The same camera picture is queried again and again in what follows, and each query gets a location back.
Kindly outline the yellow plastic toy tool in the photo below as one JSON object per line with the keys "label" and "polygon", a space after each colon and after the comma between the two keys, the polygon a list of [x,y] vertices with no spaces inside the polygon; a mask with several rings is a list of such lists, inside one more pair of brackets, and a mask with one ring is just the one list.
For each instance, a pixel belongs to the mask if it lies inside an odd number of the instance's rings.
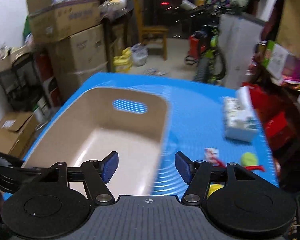
{"label": "yellow plastic toy tool", "polygon": [[222,189],[223,187],[224,187],[223,184],[211,183],[210,187],[209,187],[208,194],[207,194],[207,198],[209,198],[211,196],[211,194],[213,194],[214,192],[216,192],[219,189]]}

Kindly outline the white USB charger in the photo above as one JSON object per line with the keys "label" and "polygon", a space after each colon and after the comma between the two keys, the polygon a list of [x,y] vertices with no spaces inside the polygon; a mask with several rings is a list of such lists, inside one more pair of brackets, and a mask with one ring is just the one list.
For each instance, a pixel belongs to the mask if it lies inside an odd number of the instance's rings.
{"label": "white USB charger", "polygon": [[209,162],[213,162],[219,158],[219,150],[216,148],[205,148],[204,149],[205,160]]}

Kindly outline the beige plastic storage bin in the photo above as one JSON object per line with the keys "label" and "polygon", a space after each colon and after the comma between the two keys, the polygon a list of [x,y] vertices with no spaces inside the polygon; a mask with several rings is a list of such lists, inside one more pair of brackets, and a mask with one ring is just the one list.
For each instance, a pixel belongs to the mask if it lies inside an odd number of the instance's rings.
{"label": "beige plastic storage bin", "polygon": [[41,133],[24,167],[57,162],[80,166],[117,152],[119,165],[108,189],[114,197],[149,195],[159,166],[169,105],[130,89],[92,88],[61,110]]}

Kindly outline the blue silicone baking mat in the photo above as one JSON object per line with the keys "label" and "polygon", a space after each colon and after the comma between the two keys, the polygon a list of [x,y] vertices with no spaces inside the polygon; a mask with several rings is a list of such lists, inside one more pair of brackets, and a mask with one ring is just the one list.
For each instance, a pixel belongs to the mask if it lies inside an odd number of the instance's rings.
{"label": "blue silicone baking mat", "polygon": [[234,97],[236,93],[233,89],[165,77],[97,73],[85,81],[57,114],[87,90],[98,87],[154,94],[169,105],[159,166],[147,196],[182,196],[186,184],[174,165],[176,152],[183,152],[191,160],[203,160],[204,149],[209,147],[219,150],[219,158],[223,163],[239,163],[245,152],[256,154],[264,167],[260,176],[277,185],[271,150],[261,125],[257,126],[258,134],[249,144],[224,136],[223,98]]}

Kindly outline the floral tissue box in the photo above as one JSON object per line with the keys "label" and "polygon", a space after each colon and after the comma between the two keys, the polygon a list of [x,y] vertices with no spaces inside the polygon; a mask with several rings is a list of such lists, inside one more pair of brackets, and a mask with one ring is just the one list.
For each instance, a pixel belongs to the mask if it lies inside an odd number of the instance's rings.
{"label": "floral tissue box", "polygon": [[223,98],[223,123],[226,138],[251,143],[256,137],[257,118],[248,86],[240,87],[234,98]]}

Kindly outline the torn cardboard box on floor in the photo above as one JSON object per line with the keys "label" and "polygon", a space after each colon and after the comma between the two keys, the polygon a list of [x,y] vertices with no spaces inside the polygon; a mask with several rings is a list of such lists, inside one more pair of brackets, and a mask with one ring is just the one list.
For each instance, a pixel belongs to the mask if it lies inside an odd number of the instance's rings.
{"label": "torn cardboard box on floor", "polygon": [[10,112],[0,120],[0,152],[23,159],[39,124],[32,112]]}

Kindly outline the wrapped lower cardboard box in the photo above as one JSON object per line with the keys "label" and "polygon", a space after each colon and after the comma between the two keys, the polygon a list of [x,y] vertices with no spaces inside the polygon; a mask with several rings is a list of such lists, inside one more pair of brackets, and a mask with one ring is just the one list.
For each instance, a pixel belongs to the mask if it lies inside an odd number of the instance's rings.
{"label": "wrapped lower cardboard box", "polygon": [[57,74],[56,80],[63,100],[68,100],[89,77],[99,72],[107,72],[107,63],[99,64],[97,67],[91,69]]}

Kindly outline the green black bicycle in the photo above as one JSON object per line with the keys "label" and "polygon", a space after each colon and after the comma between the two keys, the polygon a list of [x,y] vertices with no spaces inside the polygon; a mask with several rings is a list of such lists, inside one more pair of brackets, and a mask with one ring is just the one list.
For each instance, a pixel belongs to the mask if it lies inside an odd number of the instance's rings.
{"label": "green black bicycle", "polygon": [[185,57],[185,63],[189,66],[196,65],[194,82],[215,85],[218,81],[224,79],[226,75],[226,60],[218,45],[218,25],[206,24],[201,30],[194,33],[199,31],[206,34],[206,51],[199,56],[199,59],[194,59],[188,52]]}

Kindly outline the yellow jug on floor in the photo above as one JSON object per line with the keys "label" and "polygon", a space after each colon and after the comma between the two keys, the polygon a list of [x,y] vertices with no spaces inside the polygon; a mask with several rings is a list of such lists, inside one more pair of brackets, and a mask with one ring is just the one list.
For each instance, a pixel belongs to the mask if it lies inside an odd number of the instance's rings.
{"label": "yellow jug on floor", "polygon": [[132,67],[132,64],[132,51],[130,47],[124,49],[121,56],[115,56],[113,58],[113,65],[116,73],[127,73]]}

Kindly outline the black metal shelf rack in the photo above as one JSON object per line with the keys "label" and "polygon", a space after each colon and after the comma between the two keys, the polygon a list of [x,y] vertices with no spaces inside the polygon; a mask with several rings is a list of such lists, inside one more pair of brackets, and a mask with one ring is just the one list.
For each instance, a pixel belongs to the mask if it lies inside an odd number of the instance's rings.
{"label": "black metal shelf rack", "polygon": [[33,53],[21,55],[10,68],[0,71],[0,85],[14,112],[32,112],[41,99],[51,108]]}

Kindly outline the large stacked cardboard box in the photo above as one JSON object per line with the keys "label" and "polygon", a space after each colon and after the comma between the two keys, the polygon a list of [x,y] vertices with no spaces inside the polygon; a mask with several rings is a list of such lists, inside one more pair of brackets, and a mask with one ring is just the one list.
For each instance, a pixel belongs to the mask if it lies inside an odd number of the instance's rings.
{"label": "large stacked cardboard box", "polygon": [[48,51],[56,76],[81,74],[107,64],[101,24],[49,45]]}

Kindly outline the white plastic bag on floor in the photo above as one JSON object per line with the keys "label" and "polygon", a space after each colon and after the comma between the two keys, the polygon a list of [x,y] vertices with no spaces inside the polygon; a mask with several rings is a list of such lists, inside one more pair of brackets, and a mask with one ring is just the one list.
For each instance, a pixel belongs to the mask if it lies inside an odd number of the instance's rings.
{"label": "white plastic bag on floor", "polygon": [[135,66],[140,67],[146,63],[148,50],[144,45],[137,43],[136,45],[132,46],[131,52],[133,63]]}

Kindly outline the green white product box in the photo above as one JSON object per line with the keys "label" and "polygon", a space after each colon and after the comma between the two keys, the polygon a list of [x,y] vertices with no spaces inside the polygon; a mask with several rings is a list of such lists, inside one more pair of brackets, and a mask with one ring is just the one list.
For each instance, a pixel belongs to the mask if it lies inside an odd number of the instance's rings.
{"label": "green white product box", "polygon": [[289,55],[290,52],[287,49],[274,41],[268,41],[262,60],[262,66],[272,77],[279,80],[282,77],[282,72]]}

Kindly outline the white refrigerator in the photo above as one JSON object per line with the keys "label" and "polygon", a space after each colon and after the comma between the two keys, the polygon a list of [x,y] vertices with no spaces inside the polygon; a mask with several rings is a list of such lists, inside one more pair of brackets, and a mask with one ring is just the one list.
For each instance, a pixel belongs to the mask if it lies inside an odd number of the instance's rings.
{"label": "white refrigerator", "polygon": [[245,80],[264,25],[264,21],[246,13],[221,16],[218,44],[226,61],[224,87],[237,89]]}

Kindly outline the wooden chair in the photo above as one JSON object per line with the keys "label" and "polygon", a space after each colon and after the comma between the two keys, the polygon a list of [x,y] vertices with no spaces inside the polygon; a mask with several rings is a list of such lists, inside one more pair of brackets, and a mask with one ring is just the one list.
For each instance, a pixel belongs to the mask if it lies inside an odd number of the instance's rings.
{"label": "wooden chair", "polygon": [[138,26],[138,38],[141,44],[161,44],[163,59],[167,60],[167,35],[168,29],[165,26],[143,24],[143,14],[139,0],[133,0],[136,24]]}

